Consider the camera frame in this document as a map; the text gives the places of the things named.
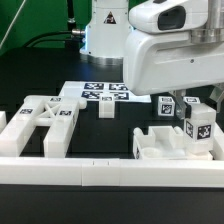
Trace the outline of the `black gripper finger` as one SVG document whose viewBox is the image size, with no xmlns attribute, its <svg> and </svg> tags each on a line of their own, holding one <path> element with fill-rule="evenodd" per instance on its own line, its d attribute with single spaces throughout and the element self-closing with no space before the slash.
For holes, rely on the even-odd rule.
<svg viewBox="0 0 224 224">
<path fill-rule="evenodd" d="M 215 84 L 210 99 L 217 112 L 221 110 L 221 103 L 224 100 L 224 83 Z"/>
<path fill-rule="evenodd" d="M 174 98 L 176 103 L 175 113 L 176 116 L 182 120 L 185 118 L 186 104 L 183 97 L 186 95 L 186 90 L 172 90 L 170 95 Z"/>
</svg>

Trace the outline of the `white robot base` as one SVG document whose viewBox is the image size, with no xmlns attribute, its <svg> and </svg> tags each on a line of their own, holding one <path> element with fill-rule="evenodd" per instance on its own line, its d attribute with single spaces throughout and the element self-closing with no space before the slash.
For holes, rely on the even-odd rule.
<svg viewBox="0 0 224 224">
<path fill-rule="evenodd" d="M 133 27 L 128 21 L 129 0 L 92 0 L 92 17 L 85 28 L 82 60 L 121 65 L 124 45 Z"/>
</svg>

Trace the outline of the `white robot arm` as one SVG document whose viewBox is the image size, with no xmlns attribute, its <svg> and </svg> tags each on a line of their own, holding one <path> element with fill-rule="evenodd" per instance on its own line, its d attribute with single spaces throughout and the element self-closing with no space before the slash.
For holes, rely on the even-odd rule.
<svg viewBox="0 0 224 224">
<path fill-rule="evenodd" d="M 214 87 L 208 105 L 224 101 L 224 0 L 147 0 L 133 7 L 123 81 L 136 95 Z"/>
</svg>

